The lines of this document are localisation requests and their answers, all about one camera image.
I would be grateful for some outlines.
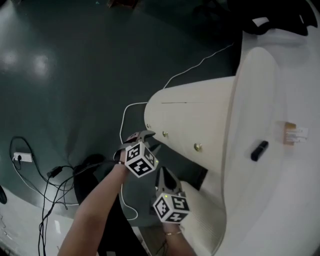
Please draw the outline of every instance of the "forearm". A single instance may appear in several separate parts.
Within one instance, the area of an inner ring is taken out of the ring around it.
[[[194,250],[189,245],[184,235],[180,232],[180,227],[177,224],[164,223],[163,231],[165,233],[172,233],[166,235],[166,242],[168,245],[168,254],[171,256],[196,256]]]
[[[116,164],[82,202],[75,218],[94,218],[105,222],[128,173],[129,171],[124,165]]]
[[[108,214],[129,171],[116,164],[78,208],[59,256],[95,256]]]

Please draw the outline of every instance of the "floor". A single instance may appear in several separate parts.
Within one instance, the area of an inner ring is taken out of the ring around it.
[[[8,1],[0,9],[0,185],[36,206],[43,204],[12,167],[12,136],[27,138],[43,174],[58,165],[75,166],[93,153],[110,158],[120,143],[126,105],[147,101],[170,77],[235,40],[234,31],[219,20],[192,14],[200,3],[141,0],[131,9],[107,8],[103,0]],[[230,47],[169,86],[233,75],[239,56]],[[143,114],[143,105],[127,111],[123,137],[145,128]],[[186,181],[203,171],[166,147],[158,158]],[[33,165],[23,164],[22,172],[44,191]],[[61,173],[55,182],[70,174]],[[128,178],[124,197],[141,213],[133,226],[158,221],[145,203],[154,180],[155,175]],[[54,193],[48,190],[49,197]],[[75,196],[67,200],[75,202]],[[72,217],[75,207],[67,211],[57,205],[54,211]],[[128,218],[134,214],[124,212]]]

